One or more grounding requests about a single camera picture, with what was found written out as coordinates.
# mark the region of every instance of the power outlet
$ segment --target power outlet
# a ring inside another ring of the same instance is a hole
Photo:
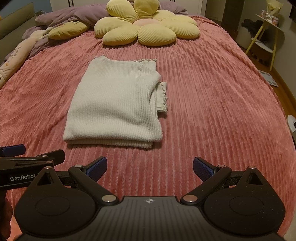
[[[39,16],[39,15],[43,14],[43,12],[42,12],[42,10],[40,10],[40,11],[36,12],[35,14],[36,14],[36,16]]]

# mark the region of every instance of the purple blanket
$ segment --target purple blanket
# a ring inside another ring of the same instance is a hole
[[[169,10],[178,15],[188,15],[185,8],[181,7],[180,5],[176,4],[172,1],[160,1],[160,9]],[[29,28],[24,35],[22,36],[23,39],[27,39],[30,37],[31,33],[43,29],[45,30],[48,27],[57,27],[66,22],[78,20],[81,21],[91,27],[97,23],[98,20],[101,18],[109,16],[106,5],[102,4],[90,4],[81,7],[67,7],[55,12],[49,12],[42,15],[39,15],[35,21],[35,27]],[[60,43],[65,42],[66,40],[51,40],[45,38],[37,42],[35,47],[32,49],[28,58],[33,57],[43,49],[58,45]]]

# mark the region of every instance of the metal screw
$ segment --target metal screw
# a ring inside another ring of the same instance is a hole
[[[104,202],[114,202],[115,200],[116,200],[116,196],[114,196],[114,195],[105,195],[105,196],[103,196],[102,197],[102,200],[104,201]]]
[[[183,197],[183,200],[186,201],[186,202],[195,202],[197,201],[197,196],[195,195],[186,195]]]

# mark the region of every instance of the white sweater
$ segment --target white sweater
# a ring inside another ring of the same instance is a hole
[[[73,96],[64,141],[151,148],[162,139],[157,109],[167,110],[160,78],[155,60],[95,58]]]

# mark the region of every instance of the ribbed pink bedspread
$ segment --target ribbed pink bedspread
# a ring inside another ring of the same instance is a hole
[[[197,40],[178,39],[160,48],[106,47],[89,31],[26,61],[0,90],[0,146],[23,143],[26,156],[63,149],[66,160],[56,170],[106,156],[108,170],[99,183],[120,198],[180,198],[201,183],[192,170],[195,156],[233,170],[256,166],[285,204],[283,235],[296,204],[296,154],[282,106],[230,36],[205,18],[195,19]],[[157,59],[168,83],[168,114],[160,118],[163,140],[151,150],[71,146],[62,140],[76,87],[89,62],[101,55]],[[13,205],[22,193],[8,192]]]

